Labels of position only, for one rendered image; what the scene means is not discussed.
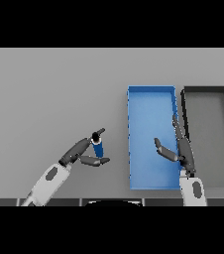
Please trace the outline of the dark grey bin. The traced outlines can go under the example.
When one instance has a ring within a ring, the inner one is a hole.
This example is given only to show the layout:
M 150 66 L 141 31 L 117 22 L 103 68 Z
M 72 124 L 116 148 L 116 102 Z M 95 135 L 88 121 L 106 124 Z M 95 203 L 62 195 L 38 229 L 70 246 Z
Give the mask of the dark grey bin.
M 185 86 L 180 95 L 196 175 L 206 188 L 224 189 L 224 86 Z

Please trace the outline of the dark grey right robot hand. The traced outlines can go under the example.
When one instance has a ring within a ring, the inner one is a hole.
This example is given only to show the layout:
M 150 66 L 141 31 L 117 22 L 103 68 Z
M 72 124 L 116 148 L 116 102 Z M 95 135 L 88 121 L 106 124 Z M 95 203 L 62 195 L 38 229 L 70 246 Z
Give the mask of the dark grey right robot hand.
M 172 117 L 172 126 L 175 132 L 177 152 L 173 152 L 166 148 L 161 144 L 158 138 L 155 138 L 154 143 L 157 148 L 157 153 L 172 162 L 179 162 L 186 170 L 186 175 L 189 178 L 193 178 L 196 173 L 193 152 L 187 137 L 183 136 L 181 133 L 179 122 L 175 115 Z

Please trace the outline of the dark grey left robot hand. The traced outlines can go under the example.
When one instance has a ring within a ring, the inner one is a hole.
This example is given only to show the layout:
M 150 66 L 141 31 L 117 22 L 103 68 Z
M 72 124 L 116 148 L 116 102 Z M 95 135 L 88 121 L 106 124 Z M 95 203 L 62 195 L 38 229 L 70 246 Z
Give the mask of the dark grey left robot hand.
M 105 131 L 104 128 L 96 131 L 100 135 Z M 66 167 L 69 164 L 74 164 L 77 160 L 80 161 L 81 164 L 99 167 L 100 165 L 104 165 L 110 161 L 109 158 L 97 158 L 96 155 L 94 157 L 84 156 L 85 151 L 89 146 L 92 146 L 91 136 L 89 138 L 83 138 L 82 140 L 75 143 L 58 161 L 58 163 Z

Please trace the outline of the blue bin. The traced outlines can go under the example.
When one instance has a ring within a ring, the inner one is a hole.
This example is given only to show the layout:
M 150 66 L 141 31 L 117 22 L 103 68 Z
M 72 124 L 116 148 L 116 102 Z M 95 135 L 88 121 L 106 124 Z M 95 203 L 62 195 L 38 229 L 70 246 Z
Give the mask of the blue bin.
M 155 139 L 173 152 L 177 143 L 172 117 L 177 114 L 173 85 L 129 85 L 128 154 L 130 189 L 133 191 L 179 189 L 179 162 L 157 152 Z

